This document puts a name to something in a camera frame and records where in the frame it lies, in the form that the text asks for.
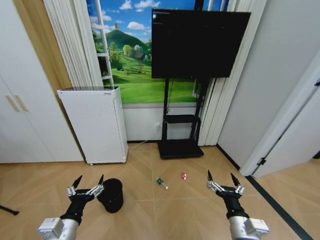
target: wooden floor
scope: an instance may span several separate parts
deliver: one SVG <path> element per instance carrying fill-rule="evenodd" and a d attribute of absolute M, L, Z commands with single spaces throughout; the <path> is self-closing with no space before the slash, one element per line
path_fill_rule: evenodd
<path fill-rule="evenodd" d="M 320 159 L 257 181 L 312 238 L 320 239 Z"/>
<path fill-rule="evenodd" d="M 13 216 L 0 210 L 0 239 L 41 239 L 37 228 L 43 219 L 59 217 L 69 206 L 66 187 L 80 175 L 79 188 L 92 187 L 101 174 L 122 181 L 123 207 L 111 214 L 96 199 L 89 202 L 77 240 L 230 239 L 224 202 L 207 188 L 207 169 L 221 185 L 232 184 L 232 172 L 246 186 L 240 203 L 251 217 L 268 224 L 271 232 L 263 239 L 299 239 L 216 147 L 202 149 L 202 158 L 162 160 L 157 145 L 145 143 L 129 150 L 125 164 L 1 164 L 0 204 L 20 213 Z M 187 180 L 182 180 L 181 172 Z M 168 191 L 156 184 L 157 177 L 169 186 Z"/>

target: black tv screen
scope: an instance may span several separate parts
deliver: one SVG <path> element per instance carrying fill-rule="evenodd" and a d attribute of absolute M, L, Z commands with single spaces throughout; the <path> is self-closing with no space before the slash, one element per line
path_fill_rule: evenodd
<path fill-rule="evenodd" d="M 226 78 L 249 12 L 152 10 L 152 78 Z"/>

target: sky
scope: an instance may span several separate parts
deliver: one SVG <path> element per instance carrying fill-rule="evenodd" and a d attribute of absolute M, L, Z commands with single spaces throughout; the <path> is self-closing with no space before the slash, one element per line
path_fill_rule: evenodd
<path fill-rule="evenodd" d="M 98 24 L 95 0 L 86 0 L 91 23 Z M 209 0 L 205 0 L 204 9 Z M 146 43 L 151 39 L 151 9 L 193 10 L 195 0 L 100 0 L 106 31 L 114 29 L 132 35 Z"/>

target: white door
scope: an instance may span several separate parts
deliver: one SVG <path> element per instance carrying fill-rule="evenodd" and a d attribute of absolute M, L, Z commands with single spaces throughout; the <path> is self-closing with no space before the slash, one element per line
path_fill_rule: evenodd
<path fill-rule="evenodd" d="M 1 3 L 0 74 L 55 162 L 83 161 L 12 0 Z"/>
<path fill-rule="evenodd" d="M 0 109 L 0 163 L 54 161 L 1 77 Z"/>
<path fill-rule="evenodd" d="M 282 138 L 266 157 L 264 165 L 254 173 L 261 177 L 302 164 L 320 150 L 320 88 L 289 126 Z"/>

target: wardrobe door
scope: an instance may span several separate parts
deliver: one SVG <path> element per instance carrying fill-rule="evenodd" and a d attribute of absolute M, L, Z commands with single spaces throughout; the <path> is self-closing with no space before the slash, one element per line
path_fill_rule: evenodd
<path fill-rule="evenodd" d="M 0 77 L 0 163 L 52 161 L 50 152 Z"/>
<path fill-rule="evenodd" d="M 0 74 L 55 162 L 83 161 L 12 0 L 0 7 Z"/>

